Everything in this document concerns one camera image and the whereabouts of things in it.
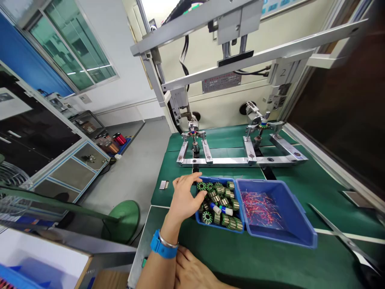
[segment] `light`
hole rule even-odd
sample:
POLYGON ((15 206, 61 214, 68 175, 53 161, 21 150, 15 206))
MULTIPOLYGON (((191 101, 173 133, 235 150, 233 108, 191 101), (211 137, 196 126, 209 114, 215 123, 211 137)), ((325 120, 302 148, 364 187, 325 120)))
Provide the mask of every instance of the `light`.
POLYGON ((95 70, 95 69, 99 69, 99 67, 90 68, 90 69, 87 69, 87 71, 91 71, 91 70, 95 70))
POLYGON ((99 68, 105 68, 105 67, 108 67, 108 66, 111 66, 111 64, 105 65, 105 66, 101 66, 101 67, 90 68, 90 69, 87 69, 87 71, 91 71, 91 70, 95 70, 95 69, 99 69, 99 68))

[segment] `blue wristband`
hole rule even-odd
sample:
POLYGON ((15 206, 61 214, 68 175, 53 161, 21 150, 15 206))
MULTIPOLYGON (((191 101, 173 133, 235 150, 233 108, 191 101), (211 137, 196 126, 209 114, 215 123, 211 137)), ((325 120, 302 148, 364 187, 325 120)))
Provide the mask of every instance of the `blue wristband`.
POLYGON ((160 256, 162 256, 165 259, 172 259, 176 257, 176 252, 178 251, 178 247, 176 248, 169 248, 162 244, 162 242, 159 239, 159 230, 155 231, 154 237, 151 241, 151 249, 158 253, 160 256))

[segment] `blue wall panel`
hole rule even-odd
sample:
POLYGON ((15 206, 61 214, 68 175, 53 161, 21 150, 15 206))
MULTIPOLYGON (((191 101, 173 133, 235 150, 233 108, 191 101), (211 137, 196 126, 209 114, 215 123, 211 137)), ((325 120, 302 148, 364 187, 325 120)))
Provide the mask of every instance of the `blue wall panel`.
POLYGON ((56 71, 0 13, 0 59, 34 89, 73 93, 56 71))

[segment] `gray floor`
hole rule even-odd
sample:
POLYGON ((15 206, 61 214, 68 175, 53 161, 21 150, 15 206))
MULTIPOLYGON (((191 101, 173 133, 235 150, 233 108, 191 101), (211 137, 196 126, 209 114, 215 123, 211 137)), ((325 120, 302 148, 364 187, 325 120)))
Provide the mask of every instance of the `gray floor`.
POLYGON ((124 137, 134 136, 138 133, 140 128, 143 125, 143 121, 138 120, 135 122, 129 122, 125 124, 117 124, 114 126, 107 126, 110 136, 113 136, 115 133, 120 132, 124 137))
MULTIPOLYGON (((160 166, 171 135, 166 120, 147 122, 122 158, 110 171, 94 182, 93 189, 81 205, 85 208, 108 214, 115 205, 125 200, 134 200, 140 207, 140 223, 135 236, 143 227, 151 197, 154 192, 160 166)), ((67 230, 100 237, 101 220, 76 215, 67 230)), ((137 246, 137 237, 132 246, 137 246)))

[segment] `blue plastic bin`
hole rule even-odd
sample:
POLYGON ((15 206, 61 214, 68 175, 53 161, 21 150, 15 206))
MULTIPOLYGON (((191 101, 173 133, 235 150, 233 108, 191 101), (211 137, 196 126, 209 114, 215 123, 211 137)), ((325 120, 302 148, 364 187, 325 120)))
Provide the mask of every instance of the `blue plastic bin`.
POLYGON ((254 237, 265 238, 278 242, 294 244, 306 248, 317 247, 317 233, 305 215, 305 210, 293 195, 289 187, 282 181, 260 180, 260 179, 237 179, 236 189, 239 190, 242 199, 242 209, 245 212, 244 220, 247 231, 254 237), (259 214, 246 214, 246 207, 243 199, 247 196, 259 197, 253 193, 260 193, 262 199, 268 198, 268 205, 265 210, 274 212, 271 215, 279 215, 273 218, 267 226, 265 220, 259 219, 259 214))
POLYGON ((201 177, 201 179, 202 179, 202 181, 204 183, 220 182, 225 187, 227 187, 227 182, 228 181, 234 182, 234 187, 235 187, 235 189, 234 189, 234 196, 235 196, 236 200, 239 202, 239 211, 234 211, 234 215, 233 216, 237 217, 238 219, 240 219, 242 221, 243 230, 242 231, 230 230, 230 229, 227 229, 224 226, 217 225, 214 222, 209 224, 209 225, 207 225, 206 223, 202 222, 201 218, 199 217, 199 213, 195 212, 195 219, 197 220, 197 222, 199 224, 201 224, 201 225, 204 225, 204 226, 214 227, 214 228, 218 228, 218 229, 222 229, 222 230, 227 230, 227 231, 238 233, 238 234, 243 234, 244 228, 245 228, 245 218, 243 216, 243 208, 242 208, 242 205, 241 205, 241 196, 239 194, 239 191, 237 190, 237 184, 236 184, 235 180, 234 179, 227 179, 227 178, 217 178, 217 177, 201 177))
POLYGON ((29 276, 20 273, 21 266, 6 267, 0 264, 0 278, 12 284, 15 288, 49 289, 50 281, 37 284, 29 276))

